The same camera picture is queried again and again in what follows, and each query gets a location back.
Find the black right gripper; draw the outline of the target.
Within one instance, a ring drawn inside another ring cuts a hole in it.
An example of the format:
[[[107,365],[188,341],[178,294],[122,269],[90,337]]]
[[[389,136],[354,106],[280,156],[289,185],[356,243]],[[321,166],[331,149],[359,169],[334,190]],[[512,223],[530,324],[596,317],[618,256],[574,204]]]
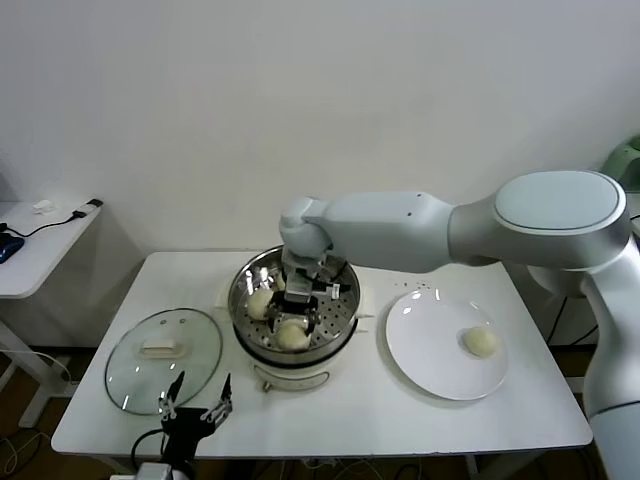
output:
[[[318,299],[311,296],[306,302],[295,302],[287,300],[283,293],[274,293],[271,297],[271,305],[267,307],[267,325],[271,334],[275,332],[276,322],[280,319],[281,313],[285,315],[305,316],[304,320],[304,346],[309,346],[313,333],[321,321],[318,313]]]

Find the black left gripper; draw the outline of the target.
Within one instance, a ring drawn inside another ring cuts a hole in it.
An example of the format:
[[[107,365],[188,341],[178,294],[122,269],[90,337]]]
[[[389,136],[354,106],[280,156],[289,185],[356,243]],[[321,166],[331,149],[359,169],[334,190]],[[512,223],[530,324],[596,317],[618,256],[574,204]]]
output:
[[[183,384],[182,371],[158,400],[163,433],[167,437],[163,458],[194,458],[199,442],[215,433],[233,410],[231,374],[228,374],[218,402],[211,408],[177,407]]]

